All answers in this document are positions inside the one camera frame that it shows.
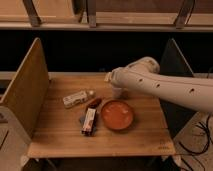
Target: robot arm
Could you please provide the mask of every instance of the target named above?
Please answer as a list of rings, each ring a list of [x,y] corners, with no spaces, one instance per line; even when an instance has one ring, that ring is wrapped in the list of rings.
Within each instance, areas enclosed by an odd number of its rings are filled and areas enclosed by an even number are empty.
[[[127,88],[157,96],[166,101],[213,113],[213,79],[159,75],[160,66],[144,57],[124,68],[114,69],[109,82],[116,88]]]

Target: wooden table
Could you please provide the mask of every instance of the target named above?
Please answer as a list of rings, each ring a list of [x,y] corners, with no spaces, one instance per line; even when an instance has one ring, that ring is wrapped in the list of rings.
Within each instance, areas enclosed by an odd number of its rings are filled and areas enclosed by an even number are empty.
[[[157,98],[126,92],[124,99],[135,111],[133,124],[122,132],[107,129],[101,117],[92,137],[81,134],[79,118],[90,102],[65,109],[62,98],[80,90],[93,89],[103,99],[98,107],[112,99],[104,74],[64,76],[51,80],[32,142],[30,158],[158,156],[175,154],[167,124]]]

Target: wooden divider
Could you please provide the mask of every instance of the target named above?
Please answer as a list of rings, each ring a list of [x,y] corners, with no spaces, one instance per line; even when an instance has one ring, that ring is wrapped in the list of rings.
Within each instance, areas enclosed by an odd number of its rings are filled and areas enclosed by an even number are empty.
[[[49,86],[40,39],[36,38],[0,101],[0,113],[30,143]]]

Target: black object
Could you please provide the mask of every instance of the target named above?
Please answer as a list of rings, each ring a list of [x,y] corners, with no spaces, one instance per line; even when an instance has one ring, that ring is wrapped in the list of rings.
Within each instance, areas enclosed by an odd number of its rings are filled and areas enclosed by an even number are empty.
[[[160,74],[179,77],[194,77],[186,58],[174,39],[169,39],[160,62]],[[196,111],[160,99],[170,135],[174,138]]]

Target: orange plate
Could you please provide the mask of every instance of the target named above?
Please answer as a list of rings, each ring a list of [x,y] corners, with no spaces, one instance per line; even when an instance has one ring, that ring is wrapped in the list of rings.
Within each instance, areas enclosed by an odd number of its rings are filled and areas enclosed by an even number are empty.
[[[111,100],[102,107],[101,117],[106,127],[113,130],[122,130],[131,125],[133,110],[125,102]]]

